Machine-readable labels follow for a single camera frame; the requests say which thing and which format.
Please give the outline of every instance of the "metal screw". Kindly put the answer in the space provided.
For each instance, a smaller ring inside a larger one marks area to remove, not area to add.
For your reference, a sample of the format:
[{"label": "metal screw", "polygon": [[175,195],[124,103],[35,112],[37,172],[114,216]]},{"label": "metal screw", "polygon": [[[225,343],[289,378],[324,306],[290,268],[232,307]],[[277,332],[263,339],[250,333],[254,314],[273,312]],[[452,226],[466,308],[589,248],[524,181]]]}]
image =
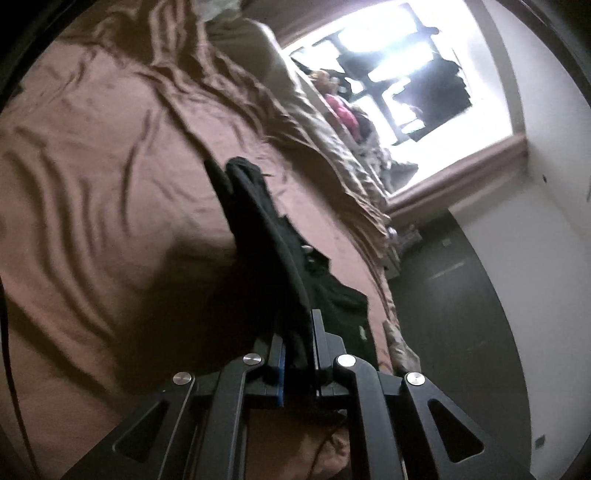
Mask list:
[{"label": "metal screw", "polygon": [[258,353],[247,353],[242,357],[242,361],[247,365],[258,365],[261,363],[262,358]]},{"label": "metal screw", "polygon": [[186,385],[191,381],[191,374],[188,372],[179,372],[173,377],[173,382],[177,385]]},{"label": "metal screw", "polygon": [[357,360],[353,355],[349,355],[348,353],[344,355],[339,355],[336,359],[338,364],[342,367],[352,367]]},{"label": "metal screw", "polygon": [[416,387],[420,387],[425,383],[425,376],[418,372],[411,372],[407,374],[407,382]]}]

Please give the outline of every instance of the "pink object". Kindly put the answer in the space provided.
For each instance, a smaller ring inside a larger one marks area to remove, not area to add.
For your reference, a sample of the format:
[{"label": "pink object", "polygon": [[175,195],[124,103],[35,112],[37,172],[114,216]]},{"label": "pink object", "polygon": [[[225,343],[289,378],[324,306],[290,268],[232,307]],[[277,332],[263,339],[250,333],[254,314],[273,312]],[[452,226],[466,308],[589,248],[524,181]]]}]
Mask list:
[{"label": "pink object", "polygon": [[341,123],[347,127],[347,130],[349,130],[351,136],[353,136],[353,139],[356,142],[361,141],[359,122],[353,113],[351,113],[351,110],[347,108],[344,101],[342,101],[340,97],[337,97],[336,95],[330,95],[328,93],[324,96],[324,99],[336,113],[336,116],[339,117]]}]

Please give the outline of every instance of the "wire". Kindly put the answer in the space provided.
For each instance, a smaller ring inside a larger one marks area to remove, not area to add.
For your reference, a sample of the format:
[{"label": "wire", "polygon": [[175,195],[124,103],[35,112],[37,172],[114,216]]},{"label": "wire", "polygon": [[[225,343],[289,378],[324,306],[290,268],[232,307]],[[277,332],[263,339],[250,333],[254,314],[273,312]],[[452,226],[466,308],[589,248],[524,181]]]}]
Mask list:
[{"label": "wire", "polygon": [[331,431],[328,432],[328,434],[326,435],[324,440],[322,440],[322,443],[320,444],[320,446],[316,450],[316,454],[314,455],[314,460],[312,460],[312,465],[310,465],[310,470],[308,471],[308,475],[306,476],[306,480],[311,480],[312,474],[314,473],[314,467],[316,466],[316,463],[318,462],[318,458],[320,458],[320,452],[322,452],[322,449],[326,445],[326,442],[328,442],[332,438],[332,436],[338,431],[338,429],[341,428],[346,422],[347,422],[347,418],[344,418],[343,420],[341,420],[334,428],[332,428]]},{"label": "wire", "polygon": [[10,364],[10,352],[8,351],[8,306],[6,303],[6,296],[4,293],[4,285],[0,278],[0,349],[2,350],[2,362],[4,363],[4,373],[6,374],[6,382],[8,384],[8,390],[10,392],[10,399],[12,401],[12,408],[17,418],[18,428],[21,432],[22,441],[25,444],[27,450],[27,456],[31,461],[33,467],[33,473],[36,478],[41,478],[39,467],[35,459],[35,454],[29,441],[29,435],[27,435],[27,428],[25,422],[22,419],[21,406],[18,403],[17,388],[14,384],[14,377],[12,375],[12,366]]}]

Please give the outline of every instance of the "dark floor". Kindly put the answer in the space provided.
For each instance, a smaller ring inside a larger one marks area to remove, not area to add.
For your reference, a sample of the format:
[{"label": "dark floor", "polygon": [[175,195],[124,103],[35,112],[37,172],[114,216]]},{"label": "dark floor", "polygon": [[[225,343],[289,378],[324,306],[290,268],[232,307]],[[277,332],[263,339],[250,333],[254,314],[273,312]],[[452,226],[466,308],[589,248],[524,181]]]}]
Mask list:
[{"label": "dark floor", "polygon": [[451,214],[420,231],[390,282],[402,334],[423,373],[529,467],[525,379],[495,289]]}]

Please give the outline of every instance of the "bed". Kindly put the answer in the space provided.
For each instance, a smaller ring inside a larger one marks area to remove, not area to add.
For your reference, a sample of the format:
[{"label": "bed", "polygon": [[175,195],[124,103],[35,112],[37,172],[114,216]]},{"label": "bed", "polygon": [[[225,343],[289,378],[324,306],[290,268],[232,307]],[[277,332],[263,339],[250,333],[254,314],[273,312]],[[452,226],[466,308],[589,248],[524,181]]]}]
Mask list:
[{"label": "bed", "polygon": [[[411,355],[384,277],[385,217],[369,180],[311,105],[298,111],[299,93],[281,90],[282,98],[212,27],[208,40],[192,5],[97,2],[43,53],[0,116],[10,354],[48,479],[175,372],[217,370],[252,346],[256,286],[236,262],[204,172],[209,155],[258,165],[280,213],[367,296],[381,371]],[[0,423],[25,459],[0,380]],[[333,429],[289,410],[257,412],[247,477],[331,478],[349,459],[346,429],[324,442]]]}]

